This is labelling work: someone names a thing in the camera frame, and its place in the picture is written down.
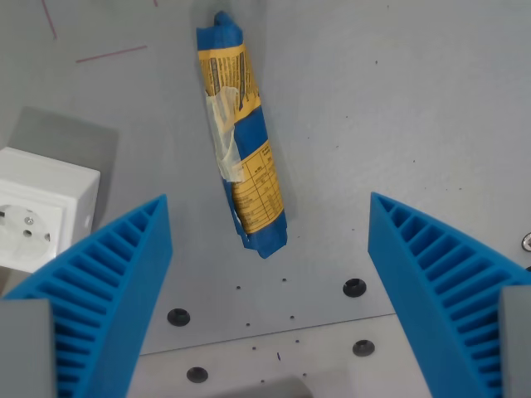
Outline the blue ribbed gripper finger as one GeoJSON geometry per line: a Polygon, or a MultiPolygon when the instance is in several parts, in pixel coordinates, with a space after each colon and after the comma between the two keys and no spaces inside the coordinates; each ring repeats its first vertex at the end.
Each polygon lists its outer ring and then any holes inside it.
{"type": "Polygon", "coordinates": [[[368,253],[434,397],[501,397],[504,287],[530,273],[472,237],[377,192],[368,253]]]}
{"type": "Polygon", "coordinates": [[[161,195],[5,295],[51,305],[56,396],[126,396],[172,256],[168,199],[161,195]]]}

